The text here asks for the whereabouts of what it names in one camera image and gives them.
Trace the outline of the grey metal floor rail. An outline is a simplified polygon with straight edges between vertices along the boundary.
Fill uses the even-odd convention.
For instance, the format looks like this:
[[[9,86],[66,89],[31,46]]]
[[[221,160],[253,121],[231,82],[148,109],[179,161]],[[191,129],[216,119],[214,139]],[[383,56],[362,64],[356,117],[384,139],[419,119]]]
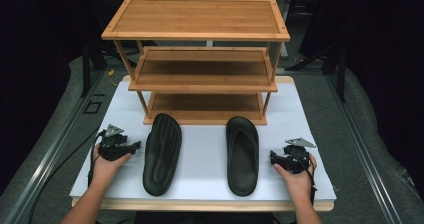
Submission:
[[[71,207],[70,190],[97,134],[114,87],[105,71],[73,71],[41,136],[0,195],[0,224],[57,224]]]
[[[388,190],[382,181],[381,175],[365,145],[365,141],[363,140],[362,135],[360,134],[360,131],[350,113],[350,110],[347,104],[341,100],[340,94],[337,92],[337,82],[335,78],[333,76],[325,76],[324,79],[329,86],[332,95],[336,99],[336,103],[353,137],[355,151],[386,222],[388,224],[403,224]]]

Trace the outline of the wooden three-tier shoe rack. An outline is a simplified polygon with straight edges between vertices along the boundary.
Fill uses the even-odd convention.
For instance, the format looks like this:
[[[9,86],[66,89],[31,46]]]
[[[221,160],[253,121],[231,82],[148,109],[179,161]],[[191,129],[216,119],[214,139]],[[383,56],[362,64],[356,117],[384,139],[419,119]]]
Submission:
[[[166,113],[183,125],[266,124],[290,39],[276,0],[124,0],[102,37],[120,53],[145,123]]]

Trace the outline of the person's right hand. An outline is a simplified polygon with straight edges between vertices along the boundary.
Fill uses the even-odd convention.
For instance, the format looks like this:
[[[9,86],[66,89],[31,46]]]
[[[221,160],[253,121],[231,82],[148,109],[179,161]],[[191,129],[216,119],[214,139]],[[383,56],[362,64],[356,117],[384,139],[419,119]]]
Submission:
[[[293,204],[306,205],[311,203],[312,177],[317,167],[316,160],[312,154],[309,155],[311,164],[306,171],[291,174],[278,164],[273,167],[285,182],[286,189]]]

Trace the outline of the white table mat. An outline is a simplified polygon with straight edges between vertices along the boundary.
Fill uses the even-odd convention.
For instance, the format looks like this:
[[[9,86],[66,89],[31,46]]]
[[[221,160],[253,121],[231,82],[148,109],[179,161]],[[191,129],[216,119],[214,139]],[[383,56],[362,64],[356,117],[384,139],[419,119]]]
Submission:
[[[144,143],[151,131],[143,123],[144,112],[138,96],[128,90],[129,84],[118,85],[105,114],[102,126],[113,124],[124,130],[128,142]],[[226,126],[183,125],[182,144],[175,176],[162,200],[169,201],[238,201],[227,181]],[[267,123],[257,127],[259,134],[259,176],[255,191],[247,201],[286,201],[289,199],[284,182],[270,164],[269,154],[282,154],[289,139],[315,140],[293,83],[280,83],[271,95]],[[145,149],[119,170],[105,194],[107,200],[154,201],[142,184]]]

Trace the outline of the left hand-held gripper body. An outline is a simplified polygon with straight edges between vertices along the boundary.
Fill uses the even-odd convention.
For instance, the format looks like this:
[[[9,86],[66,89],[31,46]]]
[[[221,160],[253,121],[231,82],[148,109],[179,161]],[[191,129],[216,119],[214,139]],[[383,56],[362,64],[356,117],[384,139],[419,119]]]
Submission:
[[[99,155],[108,161],[114,161],[128,153],[123,143],[127,142],[128,137],[123,135],[124,130],[109,124],[101,132],[102,140],[99,145]]]

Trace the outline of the person's dark clothing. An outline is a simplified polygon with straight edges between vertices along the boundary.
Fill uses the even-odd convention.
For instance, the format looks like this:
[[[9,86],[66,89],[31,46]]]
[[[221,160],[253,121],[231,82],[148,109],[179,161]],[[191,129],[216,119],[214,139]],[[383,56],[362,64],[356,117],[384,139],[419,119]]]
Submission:
[[[273,224],[272,213],[138,212],[134,224]]]

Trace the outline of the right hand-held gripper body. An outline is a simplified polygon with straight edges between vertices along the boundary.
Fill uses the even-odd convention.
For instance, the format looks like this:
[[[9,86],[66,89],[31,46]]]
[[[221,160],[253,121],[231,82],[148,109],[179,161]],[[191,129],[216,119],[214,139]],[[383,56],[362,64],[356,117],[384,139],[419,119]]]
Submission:
[[[306,171],[311,164],[307,148],[315,148],[316,145],[303,138],[288,139],[286,143],[283,148],[286,155],[284,169],[293,174]]]

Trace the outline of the yellow tag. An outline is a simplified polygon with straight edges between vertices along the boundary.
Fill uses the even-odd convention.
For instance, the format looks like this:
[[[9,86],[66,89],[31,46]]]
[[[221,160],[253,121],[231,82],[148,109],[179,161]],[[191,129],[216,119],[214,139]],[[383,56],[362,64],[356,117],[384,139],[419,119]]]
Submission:
[[[114,73],[115,73],[115,70],[110,69],[108,71],[108,74],[107,75],[108,75],[109,81],[112,84],[112,86],[117,87],[118,85],[117,85],[117,83],[113,79]]]

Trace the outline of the black slipper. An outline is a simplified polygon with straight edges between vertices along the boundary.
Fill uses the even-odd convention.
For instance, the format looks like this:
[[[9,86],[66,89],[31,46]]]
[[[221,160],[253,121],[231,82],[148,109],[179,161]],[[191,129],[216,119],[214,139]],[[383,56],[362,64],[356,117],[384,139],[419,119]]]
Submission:
[[[252,194],[259,173],[259,137],[255,125],[244,117],[233,117],[226,125],[227,181],[237,196]]]
[[[168,114],[158,114],[147,137],[143,186],[152,196],[162,196],[170,188],[182,143],[177,121]]]

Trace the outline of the wooden table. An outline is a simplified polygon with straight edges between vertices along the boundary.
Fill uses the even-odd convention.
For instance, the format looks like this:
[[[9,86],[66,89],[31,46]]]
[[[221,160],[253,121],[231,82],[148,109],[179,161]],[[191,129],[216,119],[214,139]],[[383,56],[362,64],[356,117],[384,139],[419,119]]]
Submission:
[[[295,81],[288,76],[279,76],[277,85],[280,83],[293,83]],[[314,180],[317,188],[315,194],[314,208],[317,211],[330,211],[334,208],[336,195],[332,183],[326,173],[322,159],[319,154],[318,145],[310,148],[318,162]],[[238,201],[169,201],[155,197],[154,201],[112,201],[103,199],[101,207],[113,210],[157,210],[157,211],[217,211],[217,212],[280,212],[293,209],[290,197],[286,201],[247,201],[246,197],[239,197]]]

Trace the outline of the black metal stand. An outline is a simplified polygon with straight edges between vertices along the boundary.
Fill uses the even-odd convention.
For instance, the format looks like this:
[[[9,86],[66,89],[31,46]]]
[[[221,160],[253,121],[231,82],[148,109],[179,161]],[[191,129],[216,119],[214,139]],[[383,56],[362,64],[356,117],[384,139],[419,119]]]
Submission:
[[[336,93],[339,99],[344,102],[344,88],[345,88],[345,74],[346,74],[346,50],[341,44],[331,45],[317,54],[306,58],[305,60],[297,63],[286,71],[298,71],[307,65],[315,62],[321,57],[325,57],[324,65],[321,68],[321,72],[324,75],[330,75],[336,73]]]

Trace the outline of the person's left hand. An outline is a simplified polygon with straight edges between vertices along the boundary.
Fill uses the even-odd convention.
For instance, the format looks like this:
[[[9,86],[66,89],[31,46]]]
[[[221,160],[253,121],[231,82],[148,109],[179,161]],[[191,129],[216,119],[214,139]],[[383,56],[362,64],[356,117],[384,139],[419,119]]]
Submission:
[[[91,184],[94,186],[109,186],[117,172],[132,157],[131,153],[125,154],[114,161],[108,161],[99,154],[99,145],[94,148],[94,170]]]

